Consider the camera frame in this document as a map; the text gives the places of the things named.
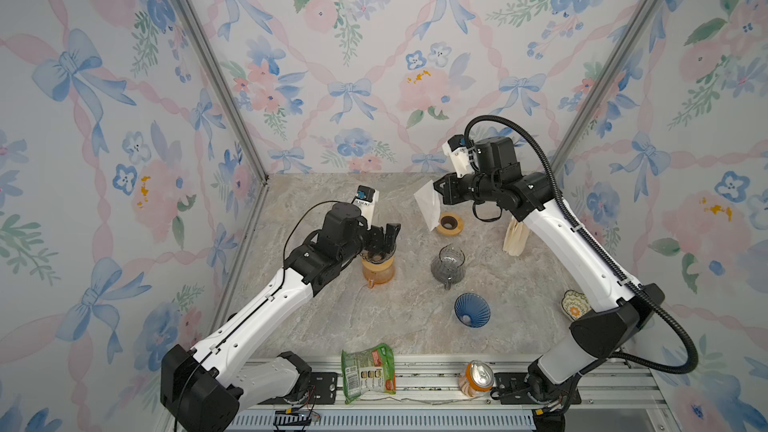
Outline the coffee filter paper pack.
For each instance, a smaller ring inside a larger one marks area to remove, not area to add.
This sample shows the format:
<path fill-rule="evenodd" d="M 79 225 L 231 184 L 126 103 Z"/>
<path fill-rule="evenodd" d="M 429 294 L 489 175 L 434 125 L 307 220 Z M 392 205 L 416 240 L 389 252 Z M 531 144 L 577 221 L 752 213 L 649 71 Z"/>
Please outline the coffee filter paper pack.
<path fill-rule="evenodd" d="M 503 242 L 503 251 L 512 257 L 519 257 L 525 249 L 530 229 L 522 222 L 511 218 Z"/>

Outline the blue glass dripper cone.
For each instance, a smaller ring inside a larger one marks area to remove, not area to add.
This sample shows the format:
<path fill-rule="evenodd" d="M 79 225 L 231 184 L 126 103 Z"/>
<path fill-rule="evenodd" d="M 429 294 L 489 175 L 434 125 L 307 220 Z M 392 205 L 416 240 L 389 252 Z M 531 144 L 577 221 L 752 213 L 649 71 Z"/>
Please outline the blue glass dripper cone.
<path fill-rule="evenodd" d="M 463 325 L 470 328 L 484 327 L 491 318 L 491 308 L 486 300 L 471 292 L 457 297 L 454 302 L 454 313 Z"/>

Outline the grey glass dripper cone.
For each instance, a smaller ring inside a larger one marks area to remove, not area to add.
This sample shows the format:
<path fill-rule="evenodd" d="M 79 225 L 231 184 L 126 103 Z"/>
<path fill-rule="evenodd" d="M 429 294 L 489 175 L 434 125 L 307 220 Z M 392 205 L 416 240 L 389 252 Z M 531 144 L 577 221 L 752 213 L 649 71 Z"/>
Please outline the grey glass dripper cone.
<path fill-rule="evenodd" d="M 361 260 L 366 259 L 373 262 L 382 262 L 392 256 L 395 256 L 395 252 L 387 252 L 384 255 L 368 255 L 366 253 L 363 253 L 361 255 Z"/>

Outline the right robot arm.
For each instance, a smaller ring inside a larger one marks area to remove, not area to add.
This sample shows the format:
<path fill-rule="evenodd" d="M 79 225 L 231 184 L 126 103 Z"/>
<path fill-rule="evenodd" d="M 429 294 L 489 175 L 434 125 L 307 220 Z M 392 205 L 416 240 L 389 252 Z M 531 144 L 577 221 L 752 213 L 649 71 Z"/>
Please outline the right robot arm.
<path fill-rule="evenodd" d="M 434 184 L 444 204 L 493 203 L 537 235 L 575 279 L 591 307 L 565 338 L 528 368 L 523 391 L 549 404 L 572 394 L 579 378 L 619 354 L 620 347 L 658 313 L 658 286 L 642 285 L 616 263 L 575 217 L 551 167 L 524 174 L 508 137 L 443 146 L 453 172 Z"/>

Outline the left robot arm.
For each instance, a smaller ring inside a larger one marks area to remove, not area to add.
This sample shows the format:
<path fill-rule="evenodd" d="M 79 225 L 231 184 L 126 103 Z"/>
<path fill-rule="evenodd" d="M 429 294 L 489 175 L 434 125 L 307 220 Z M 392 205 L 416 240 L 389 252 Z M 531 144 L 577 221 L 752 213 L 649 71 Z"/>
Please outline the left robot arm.
<path fill-rule="evenodd" d="M 186 431 L 223 431 L 243 409 L 282 399 L 310 398 L 311 367 L 283 352 L 256 367 L 252 354 L 303 304 L 317 296 L 356 257 L 396 249 L 398 223 L 375 226 L 370 202 L 333 201 L 321 228 L 287 253 L 262 291 L 191 349 L 171 348 L 161 363 L 160 402 Z"/>

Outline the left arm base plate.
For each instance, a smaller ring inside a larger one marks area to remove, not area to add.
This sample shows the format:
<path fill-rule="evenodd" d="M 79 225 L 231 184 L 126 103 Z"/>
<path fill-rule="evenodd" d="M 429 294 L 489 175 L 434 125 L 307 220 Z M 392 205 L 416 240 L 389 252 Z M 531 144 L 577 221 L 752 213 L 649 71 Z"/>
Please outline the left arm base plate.
<path fill-rule="evenodd" d="M 333 405 L 339 391 L 336 372 L 312 372 L 308 384 L 299 395 L 275 397 L 260 402 L 260 405 L 294 406 L 306 404 Z"/>

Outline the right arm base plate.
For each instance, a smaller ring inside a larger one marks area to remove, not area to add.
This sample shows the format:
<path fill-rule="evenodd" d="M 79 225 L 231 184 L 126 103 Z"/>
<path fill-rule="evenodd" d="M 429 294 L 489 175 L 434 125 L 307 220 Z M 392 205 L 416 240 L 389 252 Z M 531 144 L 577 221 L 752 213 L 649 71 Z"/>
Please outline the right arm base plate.
<path fill-rule="evenodd" d="M 497 372 L 494 374 L 494 380 L 490 397 L 503 405 L 554 408 L 566 403 L 582 403 L 579 390 L 572 386 L 572 379 L 552 385 L 545 378 L 531 377 L 524 372 Z"/>

